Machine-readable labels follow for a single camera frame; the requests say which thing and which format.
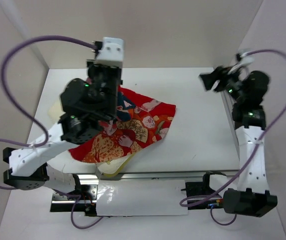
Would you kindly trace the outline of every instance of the cable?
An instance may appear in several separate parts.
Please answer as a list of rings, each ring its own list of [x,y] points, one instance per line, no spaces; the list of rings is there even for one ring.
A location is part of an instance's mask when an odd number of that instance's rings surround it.
[[[237,215],[235,214],[235,215],[234,215],[234,218],[233,218],[230,222],[228,222],[228,223],[221,223],[221,222],[219,222],[218,220],[216,220],[216,219],[214,218],[214,216],[213,216],[213,208],[214,208],[214,205],[211,207],[211,210],[209,211],[209,213],[210,213],[211,218],[213,219],[213,221],[214,221],[215,223],[217,223],[218,225],[221,225],[221,226],[229,226],[229,225],[231,225],[232,223],[234,223],[235,220],[237,219]]]
[[[35,144],[33,147],[37,148],[37,147],[41,147],[43,145],[45,145],[48,140],[49,140],[49,134],[48,134],[48,130],[45,128],[44,125],[42,125],[42,123],[40,123],[37,119],[35,119],[32,115],[30,115],[16,100],[16,98],[12,95],[12,93],[10,92],[10,88],[8,85],[8,80],[6,77],[6,71],[9,65],[10,60],[12,59],[12,57],[17,54],[21,49],[34,44],[34,43],[38,43],[38,42],[44,42],[44,41],[63,41],[63,42],[69,42],[69,43],[73,43],[73,44],[78,44],[87,48],[91,48],[91,49],[97,49],[97,47],[93,44],[87,43],[85,41],[81,41],[72,37],[68,37],[68,36],[59,36],[59,35],[45,35],[45,36],[37,36],[31,39],[28,39],[26,41],[23,41],[22,43],[18,44],[17,46],[15,46],[14,48],[12,48],[4,57],[2,63],[1,63],[1,67],[0,67],[0,84],[1,87],[6,95],[6,97],[8,98],[8,100],[24,115],[26,116],[28,119],[32,120],[36,125],[38,125],[42,131],[45,134],[45,139],[43,142]],[[22,143],[22,142],[18,142],[18,141],[13,141],[13,140],[8,140],[8,139],[3,139],[0,138],[0,142],[3,143],[8,143],[8,144],[14,144],[14,145],[18,145],[21,147],[30,147],[30,144],[27,143]],[[16,188],[14,187],[5,187],[5,186],[1,186],[0,185],[0,189],[3,190],[14,190]]]
[[[276,49],[263,49],[263,50],[256,50],[256,51],[252,51],[249,52],[247,54],[247,56],[250,55],[254,55],[254,54],[259,54],[259,53],[273,53],[273,54],[277,54],[281,57],[283,57],[286,60],[286,53],[276,50]],[[283,114],[286,112],[286,104],[284,106],[284,108],[280,111],[280,113],[276,116],[276,118],[267,126],[266,130],[259,136],[258,141],[262,140],[264,138],[264,136],[267,134],[267,132],[275,125],[275,123],[283,116]],[[225,189],[227,186],[229,186],[233,181],[235,181],[235,179],[237,179],[241,173],[247,168],[247,166],[250,164],[250,162],[252,161],[254,155],[256,154],[257,150],[259,148],[259,144],[255,144],[254,150],[252,152],[252,154],[249,156],[248,160],[246,161],[246,163],[243,165],[243,167],[235,174],[235,176],[233,176],[229,181],[227,181],[227,183],[225,183],[223,186],[221,186],[218,190],[216,190],[215,192],[213,192],[211,195],[209,195],[208,197],[197,201],[197,202],[193,202],[190,204],[184,204],[184,202],[186,200],[189,199],[193,199],[196,196],[189,196],[186,197],[184,199],[182,199],[179,204],[182,207],[195,207],[197,205],[203,204],[206,201],[210,200],[213,196],[218,195],[223,189]]]
[[[78,204],[79,200],[81,199],[82,195],[72,195],[72,194],[68,194],[68,193],[64,193],[64,192],[61,192],[61,191],[58,191],[58,190],[54,190],[55,192],[57,192],[58,194],[60,195],[63,195],[63,196],[67,196],[68,198],[76,198],[75,199],[75,202],[72,206],[72,210],[71,210],[71,222],[72,222],[72,225],[77,228],[77,229],[81,229],[81,230],[84,230],[84,229],[89,229],[93,226],[95,226],[96,224],[98,224],[104,217],[103,216],[100,216],[94,223],[91,223],[90,225],[88,226],[79,226],[75,223],[74,221],[74,217],[73,217],[73,213],[74,213],[74,209],[75,209],[75,206]]]

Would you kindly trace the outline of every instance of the red floral cloth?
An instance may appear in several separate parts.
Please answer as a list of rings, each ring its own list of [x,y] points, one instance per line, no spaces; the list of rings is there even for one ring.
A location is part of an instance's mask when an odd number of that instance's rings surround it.
[[[70,149],[71,156],[86,163],[101,163],[131,155],[163,139],[176,106],[119,88],[117,120],[100,122],[103,131]]]

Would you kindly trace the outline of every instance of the red cloth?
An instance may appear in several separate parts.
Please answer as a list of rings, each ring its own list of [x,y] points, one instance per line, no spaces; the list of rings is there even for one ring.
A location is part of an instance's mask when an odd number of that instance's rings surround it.
[[[176,106],[120,87],[117,111],[116,122],[100,122],[104,128],[101,133],[69,150],[75,160],[107,162],[161,140],[169,130]]]

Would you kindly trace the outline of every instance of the white floor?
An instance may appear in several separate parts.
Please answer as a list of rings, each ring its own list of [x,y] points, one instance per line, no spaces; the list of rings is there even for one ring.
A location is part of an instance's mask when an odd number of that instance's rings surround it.
[[[157,100],[176,104],[177,112],[166,138],[135,155],[124,169],[128,173],[236,170],[239,160],[220,94],[205,92],[198,79],[212,68],[128,68],[124,87]],[[47,128],[47,115],[65,85],[73,78],[86,78],[86,69],[51,69],[36,111]],[[41,134],[32,126],[31,141]],[[73,160],[65,152],[50,162],[66,173],[94,173],[94,164]],[[75,229],[69,213],[50,213],[52,192],[39,188],[11,192],[0,227],[0,240],[39,239],[286,239],[276,210],[262,218],[238,217],[229,227],[220,227],[208,210],[189,211],[187,216],[106,218],[89,230]],[[215,210],[219,220],[232,216]],[[80,225],[93,221],[75,213]]]

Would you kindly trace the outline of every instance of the patterned cloth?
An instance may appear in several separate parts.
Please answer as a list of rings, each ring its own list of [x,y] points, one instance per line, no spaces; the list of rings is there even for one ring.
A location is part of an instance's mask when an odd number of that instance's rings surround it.
[[[103,131],[69,152],[85,163],[108,162],[137,153],[165,137],[175,112],[175,105],[120,87],[117,119],[99,122]]]

